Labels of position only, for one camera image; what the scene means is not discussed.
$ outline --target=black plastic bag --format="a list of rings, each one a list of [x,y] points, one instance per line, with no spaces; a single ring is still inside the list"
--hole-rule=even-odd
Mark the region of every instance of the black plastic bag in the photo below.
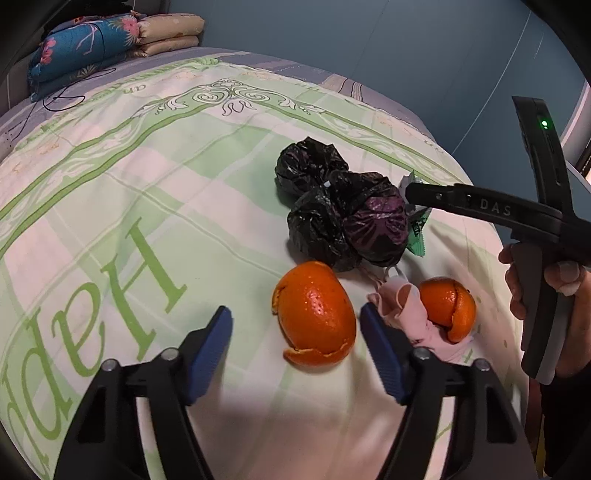
[[[328,190],[317,186],[302,195],[287,216],[290,240],[304,255],[337,272],[354,269],[361,257],[351,248],[342,218]]]
[[[333,171],[328,175],[330,197],[341,217],[352,215],[371,196],[380,196],[392,188],[388,177],[375,171],[356,173]]]
[[[285,148],[275,166],[277,184],[297,197],[322,185],[334,170],[348,170],[349,165],[334,145],[325,145],[313,138]]]
[[[400,191],[377,172],[334,171],[329,182],[349,245],[380,267],[397,264],[408,243],[408,218]]]
[[[353,215],[343,220],[350,245],[374,265],[397,264],[408,244],[408,220],[404,200],[396,187],[369,197]]]

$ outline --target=pink cloth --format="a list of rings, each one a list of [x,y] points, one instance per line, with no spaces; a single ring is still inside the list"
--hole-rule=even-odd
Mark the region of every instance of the pink cloth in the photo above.
[[[443,329],[428,320],[418,288],[405,278],[391,277],[368,300],[386,324],[403,330],[413,346],[428,348],[444,362],[457,358],[472,340],[469,335],[459,343],[448,342]]]

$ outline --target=blue wall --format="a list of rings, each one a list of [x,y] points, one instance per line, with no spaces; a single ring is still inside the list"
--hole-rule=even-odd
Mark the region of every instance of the blue wall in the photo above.
[[[584,82],[520,0],[172,0],[171,11],[206,19],[204,46],[299,61],[387,95],[474,184],[532,200],[511,96],[544,98],[561,132]]]

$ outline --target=folded blanket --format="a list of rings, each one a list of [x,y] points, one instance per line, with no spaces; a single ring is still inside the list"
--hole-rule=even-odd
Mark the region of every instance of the folded blanket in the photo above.
[[[49,35],[31,61],[29,80],[48,82],[129,50],[138,36],[133,15],[91,20]]]
[[[99,72],[102,69],[110,67],[115,63],[124,61],[127,56],[127,52],[119,53],[97,63],[91,63],[90,65],[73,72],[65,73],[64,75],[61,75],[53,80],[48,80],[47,82],[31,82],[31,101],[36,102],[43,97],[58,91],[59,89],[67,87],[68,85],[72,85],[73,83],[79,82],[80,80],[84,80],[85,78]]]
[[[146,17],[138,22],[139,35],[136,43],[143,45],[165,38],[199,35],[205,20],[193,14],[160,14]]]
[[[145,45],[139,45],[137,48],[131,50],[130,54],[133,57],[151,57],[157,53],[165,51],[181,50],[182,48],[196,47],[199,45],[199,39],[195,35],[187,35],[179,38],[167,38],[166,40],[158,40]]]

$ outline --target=bed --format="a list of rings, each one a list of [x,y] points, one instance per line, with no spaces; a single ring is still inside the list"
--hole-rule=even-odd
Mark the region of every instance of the bed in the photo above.
[[[69,421],[100,363],[148,361],[203,327],[218,305],[234,334],[209,392],[190,408],[216,479],[374,479],[402,417],[361,335],[336,368],[288,365],[270,298],[301,261],[273,168],[289,143],[334,143],[354,171],[398,184],[470,183],[421,120],[367,87],[293,61],[190,48],[134,59],[0,118],[18,144],[0,164],[0,420],[50,479]],[[413,283],[451,276],[478,304],[455,360],[489,359],[518,414],[528,381],[509,312],[501,242],[487,223],[434,211]],[[371,284],[340,279],[355,309]],[[154,480],[164,479],[139,405]],[[443,464],[453,400],[427,476]]]

